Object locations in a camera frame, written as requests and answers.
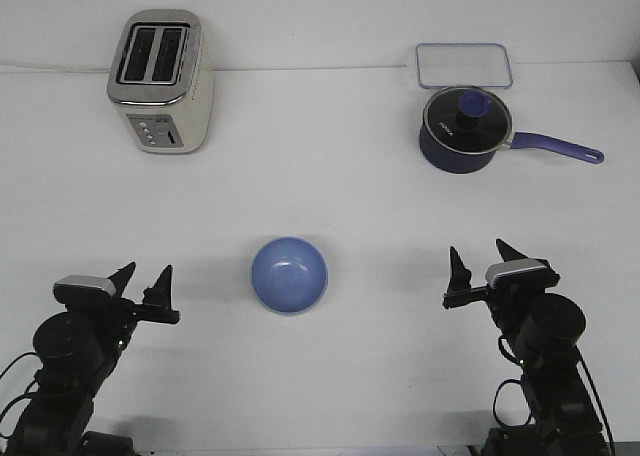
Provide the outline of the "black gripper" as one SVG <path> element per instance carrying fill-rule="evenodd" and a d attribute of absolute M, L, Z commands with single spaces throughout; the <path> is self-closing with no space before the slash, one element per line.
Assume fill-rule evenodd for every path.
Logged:
<path fill-rule="evenodd" d="M 170 325 L 180 321 L 180 312 L 173 310 L 171 304 L 173 267 L 167 265 L 154 285 L 143 291 L 140 304 L 121 298 L 135 270 L 136 263 L 130 262 L 108 277 L 110 299 L 83 298 L 64 302 L 68 310 L 80 311 L 89 317 L 102 346 L 127 346 L 141 321 Z"/>
<path fill-rule="evenodd" d="M 528 259 L 527 255 L 501 238 L 496 239 L 496 247 L 504 262 Z M 472 288 L 472 273 L 454 246 L 449 248 L 449 260 L 451 274 L 443 297 L 443 307 L 452 309 L 483 301 L 503 334 L 516 331 L 529 313 L 533 299 L 547 288 L 555 287 L 560 280 L 558 273 L 544 270 L 507 277 L 505 282 L 498 283 L 496 289 L 488 284 Z"/>

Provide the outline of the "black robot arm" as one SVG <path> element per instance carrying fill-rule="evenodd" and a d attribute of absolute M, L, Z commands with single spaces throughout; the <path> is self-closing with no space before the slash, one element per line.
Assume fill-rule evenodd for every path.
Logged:
<path fill-rule="evenodd" d="M 66 276 L 53 285 L 64 311 L 33 337 L 41 367 L 33 382 L 7 404 L 26 407 L 6 435 L 6 455 L 132 455 L 131 438 L 90 431 L 94 399 L 113 373 L 141 322 L 175 325 L 172 266 L 166 266 L 136 303 L 123 296 L 136 269 L 129 263 L 108 277 Z"/>
<path fill-rule="evenodd" d="M 613 455 L 615 443 L 593 378 L 577 342 L 586 329 L 580 307 L 553 292 L 560 276 L 544 259 L 530 258 L 503 240 L 501 262 L 487 269 L 485 285 L 450 249 L 446 309 L 486 304 L 500 331 L 498 349 L 522 372 L 515 379 L 528 406 L 522 424 L 498 420 L 482 455 Z"/>

